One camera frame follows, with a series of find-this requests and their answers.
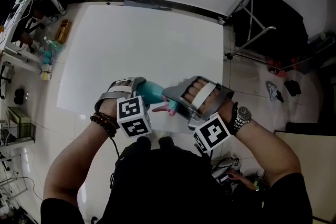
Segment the black shirt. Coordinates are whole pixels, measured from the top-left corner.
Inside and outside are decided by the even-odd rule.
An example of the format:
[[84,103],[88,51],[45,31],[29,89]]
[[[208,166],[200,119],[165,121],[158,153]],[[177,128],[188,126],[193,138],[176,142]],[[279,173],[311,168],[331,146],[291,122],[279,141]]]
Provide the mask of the black shirt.
[[[312,223],[304,184],[301,174],[285,176],[270,188],[262,209],[249,210],[236,208],[221,193],[208,163],[191,152],[152,150],[131,157],[121,156],[99,224],[215,219],[226,223]],[[41,222],[83,223],[83,219],[74,205],[60,199],[46,199],[41,205]]]

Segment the tiled floor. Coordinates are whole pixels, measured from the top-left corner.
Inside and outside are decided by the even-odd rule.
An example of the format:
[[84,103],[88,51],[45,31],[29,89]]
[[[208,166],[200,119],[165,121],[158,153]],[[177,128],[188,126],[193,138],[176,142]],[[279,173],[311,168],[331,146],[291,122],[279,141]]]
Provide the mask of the tiled floor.
[[[19,86],[24,86],[27,92],[23,108],[37,125],[36,143],[22,148],[20,151],[27,152],[27,154],[23,155],[21,159],[13,159],[12,165],[19,172],[19,176],[29,176],[34,180],[35,192],[40,197],[43,196],[43,185],[51,163],[89,123],[89,115],[79,115],[56,107],[59,83],[67,54],[81,17],[89,5],[96,4],[69,5],[67,15],[64,18],[73,21],[73,26],[65,48],[57,58],[51,81],[43,82],[35,74],[15,68],[13,82],[6,91],[8,105],[13,104],[13,93]],[[53,27],[48,27],[46,31],[54,33],[57,27],[58,25],[55,24]],[[228,27],[224,28],[224,47],[225,51],[232,50],[234,47],[233,31]],[[316,75],[311,73],[303,76],[296,71],[290,71],[287,79],[294,79],[300,83],[302,95],[291,97],[283,85],[285,79],[270,74],[265,66],[241,58],[224,62],[223,84],[235,91],[234,101],[248,107],[253,118],[271,132],[284,130],[289,121],[316,122],[318,119],[321,100]],[[265,86],[267,80],[277,85],[285,99],[284,103],[269,100]],[[5,103],[2,101],[1,115],[4,115],[4,111]],[[176,145],[197,153],[191,135],[173,134],[172,137]],[[116,135],[119,151],[122,151],[133,141],[127,139],[120,132]],[[235,137],[232,137],[223,146],[216,148],[213,158],[219,158],[227,153],[240,158],[241,170],[244,174],[263,172],[250,150]],[[109,197],[109,180],[116,160],[114,146],[110,140],[107,140],[94,158],[89,175],[79,194],[79,207],[85,220],[89,221],[92,216],[102,216]],[[23,183],[19,180],[15,183],[16,186],[12,186],[14,192],[23,189]],[[40,222],[39,206],[41,201],[31,191],[30,180],[27,180],[26,183],[29,191],[20,195],[19,202]]]

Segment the beaded bracelet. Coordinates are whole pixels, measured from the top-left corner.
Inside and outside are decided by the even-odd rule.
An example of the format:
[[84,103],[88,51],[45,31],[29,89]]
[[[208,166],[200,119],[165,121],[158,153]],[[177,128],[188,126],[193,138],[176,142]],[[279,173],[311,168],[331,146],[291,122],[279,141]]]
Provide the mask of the beaded bracelet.
[[117,132],[117,128],[114,126],[115,123],[108,120],[108,118],[109,117],[103,113],[95,113],[90,117],[90,120],[102,126],[108,132],[110,137],[114,137]]

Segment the white strap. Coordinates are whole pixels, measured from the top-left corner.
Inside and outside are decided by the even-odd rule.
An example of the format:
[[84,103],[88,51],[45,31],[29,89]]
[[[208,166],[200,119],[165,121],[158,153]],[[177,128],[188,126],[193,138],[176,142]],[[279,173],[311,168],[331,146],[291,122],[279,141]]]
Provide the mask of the white strap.
[[132,92],[132,87],[130,86],[113,86],[109,89],[109,92]]
[[198,94],[195,96],[195,99],[191,103],[191,105],[198,110],[199,107],[204,103],[205,99],[212,93],[212,91],[216,88],[216,85],[213,83],[208,83],[203,88],[200,89]]

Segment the plastic bottle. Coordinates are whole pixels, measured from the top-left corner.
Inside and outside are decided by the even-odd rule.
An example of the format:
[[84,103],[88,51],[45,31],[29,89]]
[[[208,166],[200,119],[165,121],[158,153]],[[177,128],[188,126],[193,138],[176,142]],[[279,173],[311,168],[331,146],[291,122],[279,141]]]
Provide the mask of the plastic bottle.
[[55,51],[61,51],[62,50],[62,45],[60,43],[58,43],[57,41],[52,40],[48,37],[44,37],[44,40],[46,41],[46,43],[50,46],[50,48],[52,50],[55,50]]

